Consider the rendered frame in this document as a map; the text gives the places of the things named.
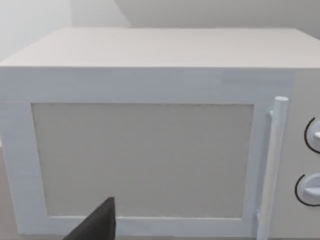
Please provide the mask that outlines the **pale microwave door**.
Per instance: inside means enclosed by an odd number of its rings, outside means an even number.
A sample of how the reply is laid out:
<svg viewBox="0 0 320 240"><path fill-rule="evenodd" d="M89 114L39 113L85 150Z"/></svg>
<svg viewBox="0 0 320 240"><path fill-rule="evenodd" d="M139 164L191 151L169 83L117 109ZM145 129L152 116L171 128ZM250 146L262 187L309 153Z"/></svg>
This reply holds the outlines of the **pale microwave door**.
<svg viewBox="0 0 320 240"><path fill-rule="evenodd" d="M0 139L21 235L66 235L115 197L126 237L251 237L265 68L0 67Z"/></svg>

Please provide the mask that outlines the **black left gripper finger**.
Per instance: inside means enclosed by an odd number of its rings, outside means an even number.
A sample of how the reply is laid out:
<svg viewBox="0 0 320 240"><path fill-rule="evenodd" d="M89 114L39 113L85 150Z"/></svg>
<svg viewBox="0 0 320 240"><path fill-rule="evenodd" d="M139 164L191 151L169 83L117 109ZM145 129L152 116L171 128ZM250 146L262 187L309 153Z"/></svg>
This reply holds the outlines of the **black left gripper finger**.
<svg viewBox="0 0 320 240"><path fill-rule="evenodd" d="M62 240L115 240L115 198L108 197Z"/></svg>

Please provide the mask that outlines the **pale microwave knob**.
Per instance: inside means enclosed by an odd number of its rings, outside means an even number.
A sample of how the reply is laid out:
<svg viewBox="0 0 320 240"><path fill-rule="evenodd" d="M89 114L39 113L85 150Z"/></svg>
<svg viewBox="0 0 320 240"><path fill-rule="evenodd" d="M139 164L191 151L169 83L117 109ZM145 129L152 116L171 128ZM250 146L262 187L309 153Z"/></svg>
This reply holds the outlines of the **pale microwave knob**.
<svg viewBox="0 0 320 240"><path fill-rule="evenodd" d="M302 174L295 183L294 195L303 206L320 208L320 173Z"/></svg>
<svg viewBox="0 0 320 240"><path fill-rule="evenodd" d="M313 153L320 155L320 119L313 117L303 133L304 143Z"/></svg>

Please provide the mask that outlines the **pale microwave oven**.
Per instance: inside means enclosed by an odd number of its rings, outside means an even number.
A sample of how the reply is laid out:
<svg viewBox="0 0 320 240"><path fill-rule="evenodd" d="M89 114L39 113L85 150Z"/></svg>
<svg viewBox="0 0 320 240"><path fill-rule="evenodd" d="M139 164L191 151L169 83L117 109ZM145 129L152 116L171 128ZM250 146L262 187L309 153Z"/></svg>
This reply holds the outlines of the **pale microwave oven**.
<svg viewBox="0 0 320 240"><path fill-rule="evenodd" d="M269 239L320 240L320 207L307 207L295 197L295 184L305 174L320 173L320 155L304 141L307 123L320 120L320 40L296 29L213 28L65 28L0 62L0 67L67 68L231 68L284 69L292 72L281 160L277 172ZM266 132L260 209L272 118Z"/></svg>

